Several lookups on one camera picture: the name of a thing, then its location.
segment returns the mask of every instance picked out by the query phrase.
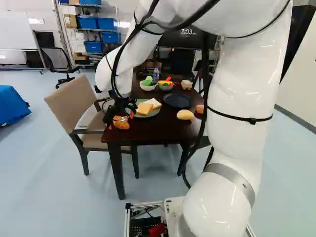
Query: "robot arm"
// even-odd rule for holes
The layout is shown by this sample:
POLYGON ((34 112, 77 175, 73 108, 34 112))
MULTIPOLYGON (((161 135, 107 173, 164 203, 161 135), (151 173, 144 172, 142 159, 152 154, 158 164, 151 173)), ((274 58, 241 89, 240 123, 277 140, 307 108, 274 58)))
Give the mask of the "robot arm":
MULTIPOLYGON (((160 0, 153 16, 162 22, 170 22, 175 15, 187 18, 205 2, 160 0)), ((142 0, 138 10, 143 9, 140 12, 144 15, 149 4, 142 0)), ((209 107, 241 118, 263 119, 272 115, 291 10, 291 0, 221 0, 194 22, 206 32, 238 38, 264 28, 282 12, 273 24, 257 34, 225 40, 209 90, 209 107)), ((131 90, 132 68, 147 58, 159 38, 140 32, 126 47, 118 67, 118 85, 123 92, 131 90)), ((108 56, 111 66, 116 53, 108 56)), ((103 59, 96 73, 97 86, 102 90, 110 84, 110 70, 103 59)), ((253 125, 208 111, 207 129, 215 152, 183 204, 185 222, 194 236, 243 235, 259 189, 268 124, 269 121, 262 121, 253 125)), ((174 234, 182 237, 181 228, 178 229, 174 234)))

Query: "green vegetable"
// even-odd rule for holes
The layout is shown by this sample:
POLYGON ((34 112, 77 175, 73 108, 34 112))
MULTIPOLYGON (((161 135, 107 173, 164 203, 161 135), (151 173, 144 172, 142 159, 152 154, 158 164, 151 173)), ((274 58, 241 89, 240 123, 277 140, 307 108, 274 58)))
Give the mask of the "green vegetable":
POLYGON ((145 80, 142 82, 142 85, 144 86, 152 86, 152 85, 155 85, 155 83, 153 81, 150 81, 150 80, 145 80))
POLYGON ((147 80, 147 81, 153 81, 153 78, 152 78, 152 76, 147 76, 145 80, 147 80))

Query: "water bottle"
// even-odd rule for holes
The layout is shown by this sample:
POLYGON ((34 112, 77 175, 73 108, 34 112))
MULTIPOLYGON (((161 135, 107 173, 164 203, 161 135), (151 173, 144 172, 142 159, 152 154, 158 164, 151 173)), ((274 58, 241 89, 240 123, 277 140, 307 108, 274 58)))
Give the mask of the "water bottle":
POLYGON ((158 83, 159 81, 159 69, 155 68, 154 70, 154 83, 158 83))

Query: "floor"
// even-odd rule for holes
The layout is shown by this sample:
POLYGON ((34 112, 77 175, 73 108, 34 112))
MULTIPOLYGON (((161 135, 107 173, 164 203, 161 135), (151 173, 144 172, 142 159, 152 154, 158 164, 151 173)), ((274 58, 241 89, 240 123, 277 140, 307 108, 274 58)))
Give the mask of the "floor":
MULTIPOLYGON (((91 83, 93 72, 84 72, 91 83)), ((85 177, 79 153, 45 104, 60 74, 0 72, 30 103, 32 114, 0 128, 1 237, 120 237, 126 202, 182 196, 187 188, 176 170, 179 146, 139 147, 136 180, 123 155, 127 199, 118 199, 108 153, 89 154, 85 177)), ((251 226, 257 237, 315 236, 316 136, 279 112, 271 123, 261 190, 251 226)), ((189 162, 188 179, 201 173, 210 148, 189 162)))

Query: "dark wooden table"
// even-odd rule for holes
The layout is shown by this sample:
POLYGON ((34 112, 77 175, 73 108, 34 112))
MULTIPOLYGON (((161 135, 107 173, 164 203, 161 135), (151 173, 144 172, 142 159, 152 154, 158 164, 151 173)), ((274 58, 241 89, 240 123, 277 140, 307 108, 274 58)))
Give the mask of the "dark wooden table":
MULTIPOLYGON (((161 79, 166 79, 167 76, 162 75, 161 79)), ((179 83, 185 79, 179 75, 171 75, 171 78, 172 81, 179 83)), ((157 99, 162 103, 160 112, 152 118, 129 119, 129 130, 119 130, 112 126, 112 130, 106 129, 104 131, 101 140, 108 143, 118 197, 121 200, 125 199, 125 189, 120 146, 180 144, 183 149, 178 169, 178 175, 180 175, 181 163, 185 161, 190 145, 195 141, 200 128, 200 119, 195 117, 193 120, 179 120, 176 116, 179 109, 172 108, 163 103, 162 98, 168 92, 161 91, 158 86, 155 91, 143 91, 139 86, 140 81, 141 79, 137 79, 134 73, 131 96, 137 99, 157 99)), ((193 89, 184 91, 181 85, 176 85, 171 92, 188 95, 192 100, 192 106, 189 110, 193 113, 195 112, 196 105, 203 104, 202 97, 193 89)))

